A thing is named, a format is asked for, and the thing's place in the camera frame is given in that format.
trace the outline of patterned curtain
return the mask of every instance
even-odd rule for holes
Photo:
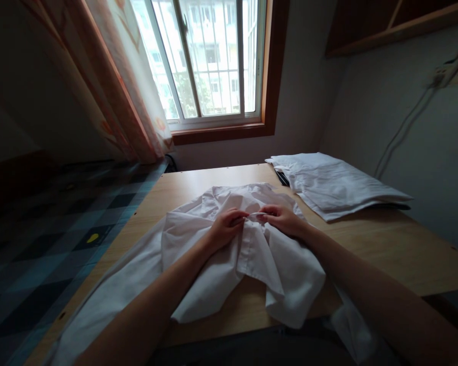
[[[19,2],[116,160],[150,164],[173,150],[128,0]]]

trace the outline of plaid bedsheet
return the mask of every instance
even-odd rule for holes
[[[23,364],[167,163],[67,167],[0,218],[0,364]]]

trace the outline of tree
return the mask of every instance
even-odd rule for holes
[[[174,77],[183,115],[185,118],[197,117],[195,101],[193,100],[192,85],[190,83],[188,72],[176,73],[174,74]],[[207,81],[203,78],[198,78],[198,81],[199,83],[197,86],[200,89],[198,99],[200,101],[202,114],[211,114],[214,112],[214,105],[212,103],[210,87]]]

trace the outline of desk surface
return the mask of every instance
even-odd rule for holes
[[[402,212],[369,209],[328,224],[282,187],[269,164],[195,170],[164,174],[137,212],[114,240],[85,282],[35,348],[27,364],[41,363],[69,317],[103,274],[167,212],[201,195],[212,186],[242,186],[268,182],[299,204],[304,216],[343,247],[380,268],[419,296],[458,290],[458,250]],[[236,334],[278,324],[265,310],[266,286],[245,277],[217,314],[189,324],[173,324],[162,346]],[[332,313],[340,305],[326,282],[309,311],[309,317]]]

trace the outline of wall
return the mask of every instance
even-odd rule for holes
[[[109,159],[19,8],[0,1],[0,104],[59,164]]]
[[[321,152],[373,175],[434,68],[457,51],[458,26],[352,57]],[[415,198],[412,218],[458,246],[458,85],[436,93],[382,180]],[[458,306],[458,293],[448,298]]]
[[[0,162],[39,149],[39,146],[0,107]]]
[[[292,1],[274,136],[177,146],[180,170],[261,163],[317,151],[346,59],[325,60],[336,1]]]

